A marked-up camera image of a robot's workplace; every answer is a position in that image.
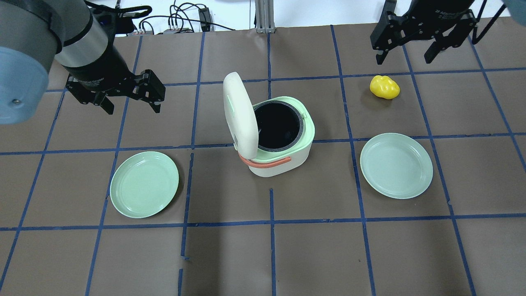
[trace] orange handle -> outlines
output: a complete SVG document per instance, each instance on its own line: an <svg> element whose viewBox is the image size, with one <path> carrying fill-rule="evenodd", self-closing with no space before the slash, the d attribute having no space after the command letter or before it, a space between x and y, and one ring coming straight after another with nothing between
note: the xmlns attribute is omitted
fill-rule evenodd
<svg viewBox="0 0 526 296"><path fill-rule="evenodd" d="M252 162L246 158L244 158L243 156L241 156L241 154L239 155L239 158L241 158L241 160L247 165L247 166L251 166L251 167L255 167L257 169L268 169L270 167L275 167L275 166L279 166L280 164L284 164L284 163L287 163L289 161L291 161L292 159L290 158L290 156L287 156L286 158L284 159L280 159L280 160L276 160L274 162L269 162L269 163L255 163L255 162Z"/></svg>

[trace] blue tape line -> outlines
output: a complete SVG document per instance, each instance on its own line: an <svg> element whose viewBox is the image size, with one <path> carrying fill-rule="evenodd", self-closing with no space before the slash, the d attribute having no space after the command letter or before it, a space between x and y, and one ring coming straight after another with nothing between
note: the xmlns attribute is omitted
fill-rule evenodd
<svg viewBox="0 0 526 296"><path fill-rule="evenodd" d="M367 222L430 221L430 220L447 220L447 219L451 219L451 216L378 217L378 218L367 218Z"/></svg>
<svg viewBox="0 0 526 296"><path fill-rule="evenodd" d="M267 33L267 68L268 68L268 99L270 100L272 98L272 88L270 87L270 83L272 82L272 75L270 71L270 33Z"/></svg>
<svg viewBox="0 0 526 296"><path fill-rule="evenodd" d="M420 96L420 91L418 90L417 80L416 80L416 78L414 76L414 72L413 72L413 68L411 66L411 62L409 61L409 55L407 53L406 46L403 45L402 49L403 49L403 53L404 53L404 55L406 57L406 62L407 62L407 65L409 67L409 72L411 72L411 79L413 80L414 90L416 92L418 103L419 103L420 109L422 111L422 116L423 116L424 122L426 124L426 129L427 129L427 132L429 134L429 140L431 142L431 147L433 149L435 162L437 164L437 169L438 169L438 172L439 172L439 175L440 175L440 181L442 182L442 187L444 189L444 195L446 196L446 201L447 201L448 208L449 208L449 214L451 216L451 222L453 223L453 229L454 229L454 232L455 232L455 236L457 238L457 243L458 243L459 250L460 250L460 256L462 257L462 263L464 265L464 270L466 272L466 277L468 279L468 284L469 284L469 288L471 290L471 295L472 296L476 296L477 293L475 292L475 286L474 286L473 280L471 278L471 272L469 270L468 260L466 259L466 254L464 252L464 246L462 244L462 239L460 238L460 232L459 232L459 229L458 229L458 226L457 226L457 221L454 218L455 214L454 214L454 211L453 211L453 206L450 203L449 191L448 191L448 187L446 186L446 179L444 178L444 173L442 171L442 166L440 164L440 159L438 157L437 148L436 148L435 143L434 143L433 134L431 133L431 128L429 126L429 121L428 121L428 118L427 118L427 115L426 115L426 111L424 109L424 105L423 105L423 102L422 102L422 97Z"/></svg>
<svg viewBox="0 0 526 296"><path fill-rule="evenodd" d="M409 72L398 72L398 73L370 73L370 74L348 74L348 75L342 75L343 78L356 78L356 77L372 77L376 75L389 75L389 76L397 76L397 75L409 75Z"/></svg>
<svg viewBox="0 0 526 296"><path fill-rule="evenodd" d="M352 223L362 222L361 218L342 219L297 219L297 220L275 220L274 224L314 224L314 223Z"/></svg>
<svg viewBox="0 0 526 296"><path fill-rule="evenodd" d="M164 86L197 85L197 82L165 83Z"/></svg>
<svg viewBox="0 0 526 296"><path fill-rule="evenodd" d="M38 230L88 230L98 229L97 225L69 225L69 226L26 226L22 227L22 231L38 231Z"/></svg>
<svg viewBox="0 0 526 296"><path fill-rule="evenodd" d="M519 67L519 68L499 68L499 69L486 69L484 68L484 71L486 72L503 72L503 71L525 71L526 67Z"/></svg>
<svg viewBox="0 0 526 296"><path fill-rule="evenodd" d="M60 112L60 107L62 107L62 101L64 100L65 93L66 93L65 89L62 90L62 95L60 96L60 101L58 102L57 110L55 111L55 117L53 118L53 123L51 124L51 127L49 128L49 133L47 135L46 144L44 146L44 151L46 151L47 147L49 146L51 135L53 134L53 130L55 129L55 124L57 122L58 113ZM40 161L38 163L38 167L35 172L35 177L33 178L33 183L31 184L31 189L29 190L26 204L24 205L24 210L22 211L22 216L20 217L20 221L18 222L18 227L16 228L15 237L13 238L13 243L11 244L11 249L9 250L9 255L7 256L7 261L4 265L4 271L2 272L2 277L0 278L0 292L2 291L2 287L4 286L5 276L7 274L7 270L9 269L9 264L11 263L11 259L15 251L16 243L18 241L18 236L20 235L20 231L22 230L24 219L26 218L27 209L29 208L29 203L31 202L31 197L33 197L33 192L35 190L35 185L38 179L38 174L40 174L42 164L44 163L44 157L45 157L45 154L42 154L42 156L40 157Z"/></svg>
<svg viewBox="0 0 526 296"><path fill-rule="evenodd" d="M513 133L515 136L525 136L524 133ZM465 137L502 137L510 136L509 133L495 133L495 134L472 134L472 135L433 135L434 139L456 139ZM415 140L429 139L429 136L409 136ZM353 142L362 142L370 140L370 137L354 138ZM334 142L348 142L349 139L320 139L314 140L313 143L334 143ZM216 148L216 147L233 147L232 143L219 144L199 144L195 145L199 148ZM73 149L73 150L49 150L49 151L21 151L21 152L0 152L2 155L34 155L34 154L61 154L61 153L91 153L91 152L115 152L115 151L143 151L143 150L171 150L171 149L190 149L191 145L180 146L149 146L149 147L125 147L125 148L99 148L99 149Z"/></svg>
<svg viewBox="0 0 526 296"><path fill-rule="evenodd" d="M181 146L150 146L150 147L128 147L128 148L119 148L119 151L136 151L136 150L170 150L170 149L188 149L191 148L190 145L181 145Z"/></svg>
<svg viewBox="0 0 526 296"><path fill-rule="evenodd" d="M234 147L233 143L196 145L195 148Z"/></svg>
<svg viewBox="0 0 526 296"><path fill-rule="evenodd" d="M103 229L180 228L184 223L103 225Z"/></svg>
<svg viewBox="0 0 526 296"><path fill-rule="evenodd" d="M506 129L508 129L508 133L511 137L511 141L513 142L513 145L515 146L515 149L517 150L517 155L519 156L519 159L522 163L522 168L526 172L526 162L524 161L524 157L522 156L517 140L515 139L515 136L511 130L511 126L508 123L508 119L506 118L506 115L504 114L504 110L502 109L502 106L499 103L499 99L497 98L497 95L495 94L495 91L493 90L493 86L491 86L488 75L486 74L484 66L482 65L482 61L480 60L479 54L477 53L477 49L475 48L475 45L473 45L473 43L471 42L471 38L469 36L468 36L468 40L469 40L469 43L471 44L471 49L473 49L473 52L475 53L475 57L477 58L477 62L479 63L480 70L482 71L482 75L484 76L484 80L486 80L486 84L488 85L488 88L491 92L491 96L493 97L493 100L495 101L495 105L497 105L497 108L499 109L502 120L504 121L504 124L506 125Z"/></svg>
<svg viewBox="0 0 526 296"><path fill-rule="evenodd" d="M46 93L60 93L60 92L63 92L64 89L61 89L61 90L46 90Z"/></svg>
<svg viewBox="0 0 526 296"><path fill-rule="evenodd" d="M199 222L188 223L188 227L223 227L223 226L246 226L246 225L266 225L270 224L268 220L254 221L232 221L232 222Z"/></svg>
<svg viewBox="0 0 526 296"><path fill-rule="evenodd" d="M185 218L183 227L183 238L181 239L181 256L185 256L186 251L186 232L188 230L188 212L190 210L190 193L192 188L192 170L194 167L194 153L190 153L190 165L188 169L188 183L186 185L186 203L185 203Z"/></svg>
<svg viewBox="0 0 526 296"><path fill-rule="evenodd" d="M466 214L455 215L454 219L498 219L498 218L526 218L526 213L500 213L500 214ZM430 221L448 220L450 215L440 216L399 216L399 217L375 217L366 218L367 222L397 222L397 221ZM201 223L161 223L161 224L127 224L127 225L103 225L103 229L144 229L144 228L183 228L187 227L223 227L243 225L267 225L267 224L317 224L317 223L358 223L361 218L338 218L338 219L291 219L291 220L254 220L234 222L201 222ZM25 226L21 231L49 231L49 230L90 230L98 229L97 225L69 225L69 226ZM0 231L16 231L17 227L1 227Z"/></svg>
<svg viewBox="0 0 526 296"><path fill-rule="evenodd" d="M274 235L274 190L269 190L270 195L270 262L272 277L272 296L276 296L276 239Z"/></svg>
<svg viewBox="0 0 526 296"><path fill-rule="evenodd" d="M93 248L93 255L92 255L92 262L89 265L89 274L88 274L88 280L86 282L86 293L85 296L89 295L89 290L92 287L92 278L93 278L93 271L95 270L95 261L97 260L97 253L98 253L98 247L100 244L100 236L102 235L102 226L104 224L104 216L106 215L106 208L108 206L108 200L104 200L104 206L102 209L102 214L100 215L100 222L99 226L97 227L97 239L95 240L95 247Z"/></svg>
<svg viewBox="0 0 526 296"><path fill-rule="evenodd" d="M526 67L520 68L496 68L496 69L485 69L486 72L504 72L504 71L523 71ZM426 74L452 74L452 73L476 73L481 72L479 69L475 70L449 70L449 71L422 71L414 72L415 75L426 75ZM376 75L388 75L388 76L400 76L400 75L411 75L410 72L393 72L393 73L369 73L369 74L347 74L342 75L343 78L355 78L355 77L370 77ZM262 82L262 81L293 81L293 80L316 80L316 79L332 79L339 78L338 75L329 76L306 76L306 77L283 77L283 78L267 78L267 79L248 79L243 80L244 83L251 82ZM202 81L201 84L222 84L223 81ZM197 82L182 82L182 83L166 83L164 86L181 86L181 85L197 85Z"/></svg>
<svg viewBox="0 0 526 296"><path fill-rule="evenodd" d="M196 143L197 108L199 107L199 89L201 87L201 69L203 67L203 51L205 48L205 32L201 36L201 50L199 52L199 67L197 68L196 100L194 104L194 120L192 123L192 149Z"/></svg>
<svg viewBox="0 0 526 296"><path fill-rule="evenodd" d="M336 61L338 63L338 74L340 78L340 87L341 87L341 96L343 99L343 110L345 112L345 120L347 123L347 131L349 133L349 139L353 139L352 137L352 130L351 125L349 123L349 111L347 109L347 97L345 94L345 85L343 84L343 75L341 71L341 61L340 61L340 54L338 52L338 43L336 42L336 35L334 33L334 26L330 25L330 30L332 34L332 41L334 42L334 49L336 52ZM356 152L355 152L355 145L353 141L349 141L351 145L351 158L352 158L352 166L355 174L355 181L356 181L356 191L358 193L358 203L360 205L360 218L362 222L362 230L363 230L363 242L365 245L365 253L367 258L367 269L369 271L369 282L371 285L371 294L372 296L376 296L376 287L375 287L375 279L372 272L372 262L371 262L371 252L369 249L369 238L367 236L367 220L365 216L365 212L363 209L363 200L361 196L361 188L360 188L360 179L358 175L358 166L356 162Z"/></svg>
<svg viewBox="0 0 526 296"><path fill-rule="evenodd" d="M285 78L272 78L272 81L291 81L291 80L316 80L316 79L332 79L339 78L337 75L331 76L312 76L312 77L285 77Z"/></svg>
<svg viewBox="0 0 526 296"><path fill-rule="evenodd" d="M314 140L313 143L342 143L349 142L349 139L330 139L330 140Z"/></svg>
<svg viewBox="0 0 526 296"><path fill-rule="evenodd" d="M31 154L43 154L42 151L20 151L20 152L0 152L2 155L31 155Z"/></svg>
<svg viewBox="0 0 526 296"><path fill-rule="evenodd" d="M455 219L526 218L526 213L456 215Z"/></svg>
<svg viewBox="0 0 526 296"><path fill-rule="evenodd" d="M504 133L495 133L495 134L472 134L472 135L441 135L441 136L433 136L433 139L457 139L457 138L465 138L465 137L503 137L503 136L509 136L509 134Z"/></svg>
<svg viewBox="0 0 526 296"><path fill-rule="evenodd" d="M132 72L134 74L137 71L137 63L139 61L140 48L141 48L142 44L143 44L143 37L140 36L139 37L139 43L137 45L137 52L135 54L134 66L133 66L133 70L132 70ZM116 144L116 147L115 147L116 149L115 149L115 156L113 158L112 170L110 171L110 174L109 174L109 181L108 181L108 186L107 186L107 189L106 189L106 198L104 199L104 205L103 205L103 208L102 208L102 213L100 214L100 221L99 221L99 226L98 226L98 230L97 230L97 239L95 240L95 247L93 248L92 263L91 263L91 265L89 267L88 280L86 282L86 293L85 293L85 296L89 296L89 290L91 289L91 285L92 285L93 271L95 269L95 262L97 260L98 247L99 247L99 244L100 244L100 236L102 235L102 230L103 230L103 226L104 226L104 218L106 217L106 209L108 207L109 190L110 190L110 185L112 183L113 174L115 173L115 170L116 170L116 167L117 167L117 158L119 157L120 141L121 141L121 139L123 137L124 124L126 122L126 114L127 114L127 111L128 111L128 103L129 103L129 97L126 97L126 102L124 103L123 115L122 115L122 118L120 120L119 135L118 135L117 144Z"/></svg>
<svg viewBox="0 0 526 296"><path fill-rule="evenodd" d="M177 296L181 296L183 289L183 269L179 269L179 278L177 280Z"/></svg>
<svg viewBox="0 0 526 296"><path fill-rule="evenodd" d="M415 75L426 75L426 74L454 74L454 73L478 73L480 69L473 70L447 70L447 71L420 71L414 72Z"/></svg>

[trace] metal frame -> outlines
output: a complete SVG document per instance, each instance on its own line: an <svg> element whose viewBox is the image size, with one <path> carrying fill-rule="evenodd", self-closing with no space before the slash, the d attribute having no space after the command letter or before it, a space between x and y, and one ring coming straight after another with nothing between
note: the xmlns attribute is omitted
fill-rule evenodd
<svg viewBox="0 0 526 296"><path fill-rule="evenodd" d="M274 33L274 0L255 0L256 3L256 32Z"/></svg>

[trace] open lid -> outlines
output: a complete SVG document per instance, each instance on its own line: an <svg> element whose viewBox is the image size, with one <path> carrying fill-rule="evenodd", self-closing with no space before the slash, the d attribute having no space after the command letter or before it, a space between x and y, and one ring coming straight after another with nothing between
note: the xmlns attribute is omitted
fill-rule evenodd
<svg viewBox="0 0 526 296"><path fill-rule="evenodd" d="M256 158L258 152L258 124L247 90L237 72L223 81L223 104L234 147L246 159Z"/></svg>

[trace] green plate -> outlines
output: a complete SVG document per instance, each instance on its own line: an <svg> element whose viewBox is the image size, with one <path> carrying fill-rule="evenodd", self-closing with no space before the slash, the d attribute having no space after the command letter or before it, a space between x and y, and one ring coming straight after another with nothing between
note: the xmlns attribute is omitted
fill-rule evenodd
<svg viewBox="0 0 526 296"><path fill-rule="evenodd" d="M157 214L174 198L179 172L166 155L146 151L128 158L113 175L109 195L124 216L145 218Z"/></svg>
<svg viewBox="0 0 526 296"><path fill-rule="evenodd" d="M380 134L363 147L360 166L367 182L394 199L422 194L433 179L427 151L415 140L396 133Z"/></svg>

